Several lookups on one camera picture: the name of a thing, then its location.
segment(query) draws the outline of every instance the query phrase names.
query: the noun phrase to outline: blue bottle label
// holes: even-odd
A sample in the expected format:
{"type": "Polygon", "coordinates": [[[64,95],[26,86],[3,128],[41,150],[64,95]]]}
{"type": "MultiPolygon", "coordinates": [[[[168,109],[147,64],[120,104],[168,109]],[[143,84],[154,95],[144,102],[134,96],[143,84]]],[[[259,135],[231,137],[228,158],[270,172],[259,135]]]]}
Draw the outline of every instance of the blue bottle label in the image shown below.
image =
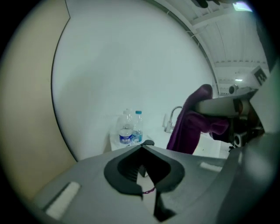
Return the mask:
{"type": "Polygon", "coordinates": [[[143,138],[143,134],[141,134],[141,135],[133,134],[132,135],[132,139],[134,142],[141,142],[142,138],[143,138]]]}
{"type": "Polygon", "coordinates": [[[132,135],[129,135],[129,136],[119,136],[119,141],[120,143],[122,144],[130,144],[131,143],[131,137],[132,135]]]}

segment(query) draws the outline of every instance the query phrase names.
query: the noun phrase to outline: white countertop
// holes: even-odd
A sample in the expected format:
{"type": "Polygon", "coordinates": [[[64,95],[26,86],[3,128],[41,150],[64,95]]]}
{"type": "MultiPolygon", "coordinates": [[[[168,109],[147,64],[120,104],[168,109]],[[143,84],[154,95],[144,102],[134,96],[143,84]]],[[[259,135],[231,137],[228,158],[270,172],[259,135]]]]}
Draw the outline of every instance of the white countertop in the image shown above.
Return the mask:
{"type": "MultiPolygon", "coordinates": [[[[166,149],[171,133],[166,133],[164,129],[165,129],[164,127],[156,127],[156,128],[144,130],[142,142],[134,143],[133,145],[139,145],[143,143],[145,140],[152,140],[154,141],[155,146],[162,149],[166,149]]],[[[110,144],[111,144],[112,151],[131,146],[131,144],[127,146],[121,144],[119,142],[119,136],[116,133],[110,133],[110,144]]],[[[213,140],[211,136],[207,133],[202,133],[200,135],[199,143],[193,155],[220,158],[220,147],[221,147],[220,141],[213,140]]]]}

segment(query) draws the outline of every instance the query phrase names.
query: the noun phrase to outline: black plastic part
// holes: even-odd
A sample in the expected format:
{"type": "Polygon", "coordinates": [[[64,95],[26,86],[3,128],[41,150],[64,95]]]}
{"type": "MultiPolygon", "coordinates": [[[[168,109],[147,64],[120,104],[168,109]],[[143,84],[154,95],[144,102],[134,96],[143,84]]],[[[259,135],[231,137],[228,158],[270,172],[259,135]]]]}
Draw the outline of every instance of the black plastic part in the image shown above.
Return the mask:
{"type": "Polygon", "coordinates": [[[208,7],[208,3],[205,0],[192,0],[192,2],[200,8],[207,8],[208,7]]]}
{"type": "Polygon", "coordinates": [[[145,177],[146,172],[146,168],[143,165],[141,165],[139,168],[139,173],[141,174],[141,176],[145,177]]]}
{"type": "Polygon", "coordinates": [[[154,145],[154,141],[152,140],[146,140],[141,145],[154,145]]]}
{"type": "Polygon", "coordinates": [[[239,99],[234,99],[233,100],[233,105],[234,105],[235,112],[239,112],[239,102],[240,102],[239,99]]]}
{"type": "Polygon", "coordinates": [[[230,94],[233,94],[234,91],[235,91],[235,88],[234,88],[233,86],[230,86],[229,89],[228,89],[228,92],[229,92],[230,94]]]}
{"type": "Polygon", "coordinates": [[[140,145],[109,161],[105,166],[104,176],[120,193],[139,195],[143,198],[142,188],[136,184],[140,167],[147,171],[157,190],[155,217],[164,221],[175,215],[173,211],[164,208],[160,194],[174,190],[185,176],[184,167],[178,161],[146,145],[140,145]]]}

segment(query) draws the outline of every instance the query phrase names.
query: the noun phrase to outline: white wall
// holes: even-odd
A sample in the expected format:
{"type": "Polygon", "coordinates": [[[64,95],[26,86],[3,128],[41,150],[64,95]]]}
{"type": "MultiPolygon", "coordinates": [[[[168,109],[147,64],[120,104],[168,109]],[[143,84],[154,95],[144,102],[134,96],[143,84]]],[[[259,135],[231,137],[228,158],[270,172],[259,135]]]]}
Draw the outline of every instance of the white wall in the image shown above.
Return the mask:
{"type": "Polygon", "coordinates": [[[199,48],[171,17],[142,0],[70,1],[71,19],[53,68],[63,133],[79,159],[110,147],[108,132],[125,108],[146,128],[182,105],[212,74],[199,48]]]}

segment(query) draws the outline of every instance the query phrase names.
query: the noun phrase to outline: ceiling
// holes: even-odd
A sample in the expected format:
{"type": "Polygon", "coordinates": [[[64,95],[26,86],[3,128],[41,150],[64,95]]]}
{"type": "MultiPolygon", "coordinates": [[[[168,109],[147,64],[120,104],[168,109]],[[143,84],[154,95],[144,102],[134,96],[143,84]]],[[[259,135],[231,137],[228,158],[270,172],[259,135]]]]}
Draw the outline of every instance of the ceiling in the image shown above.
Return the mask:
{"type": "Polygon", "coordinates": [[[166,2],[187,19],[188,28],[205,50],[220,96],[227,95],[233,84],[250,86],[248,76],[258,65],[269,76],[252,12],[236,11],[232,4],[216,5],[212,1],[206,9],[197,7],[191,0],[166,2]]]}

